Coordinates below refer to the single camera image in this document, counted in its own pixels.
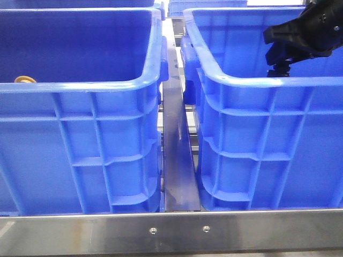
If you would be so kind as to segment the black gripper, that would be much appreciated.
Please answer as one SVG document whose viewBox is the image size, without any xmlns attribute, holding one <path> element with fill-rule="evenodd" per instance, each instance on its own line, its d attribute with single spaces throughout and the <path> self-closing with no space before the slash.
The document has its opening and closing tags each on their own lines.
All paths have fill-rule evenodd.
<svg viewBox="0 0 343 257">
<path fill-rule="evenodd" d="M 268 27 L 263 36 L 273 43 L 268 65 L 329 57 L 342 46 L 342 1 L 311 1 L 297 19 Z"/>
</svg>

